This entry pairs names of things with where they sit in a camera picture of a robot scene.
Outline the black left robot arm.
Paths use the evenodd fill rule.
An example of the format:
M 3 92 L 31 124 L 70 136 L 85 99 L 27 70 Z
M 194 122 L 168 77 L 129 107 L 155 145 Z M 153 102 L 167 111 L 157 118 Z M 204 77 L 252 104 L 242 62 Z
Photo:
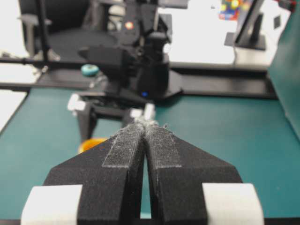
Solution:
M 79 50 L 86 59 L 81 73 L 92 82 L 68 102 L 78 121 L 82 142 L 92 137 L 99 118 L 152 120 L 155 102 L 182 92 L 180 75 L 171 70 L 164 47 L 172 41 L 172 17 L 158 9 L 163 0 L 127 0 L 121 29 L 113 46 Z

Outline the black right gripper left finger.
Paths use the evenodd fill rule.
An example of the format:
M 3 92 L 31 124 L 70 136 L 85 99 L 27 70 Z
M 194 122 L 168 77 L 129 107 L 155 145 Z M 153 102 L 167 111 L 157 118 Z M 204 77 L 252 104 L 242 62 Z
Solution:
M 143 135 L 133 123 L 114 136 L 53 167 L 32 188 L 23 225 L 118 225 L 139 212 Z

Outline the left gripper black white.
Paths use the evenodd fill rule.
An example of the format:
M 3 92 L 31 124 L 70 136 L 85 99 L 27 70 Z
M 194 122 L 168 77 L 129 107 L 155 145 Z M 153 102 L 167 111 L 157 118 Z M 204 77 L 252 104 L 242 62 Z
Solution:
M 92 101 L 83 100 L 77 93 L 73 93 L 68 101 L 67 109 L 77 117 L 81 142 L 92 137 L 99 118 L 122 120 L 128 124 L 135 119 L 153 120 L 155 105 L 147 103 L 144 108 L 125 108 L 100 106 Z

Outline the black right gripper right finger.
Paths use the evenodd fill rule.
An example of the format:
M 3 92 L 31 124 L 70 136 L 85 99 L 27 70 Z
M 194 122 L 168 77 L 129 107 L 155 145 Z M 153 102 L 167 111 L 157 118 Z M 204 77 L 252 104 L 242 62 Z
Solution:
M 156 124 L 145 143 L 151 215 L 161 224 L 264 224 L 256 189 L 235 166 Z

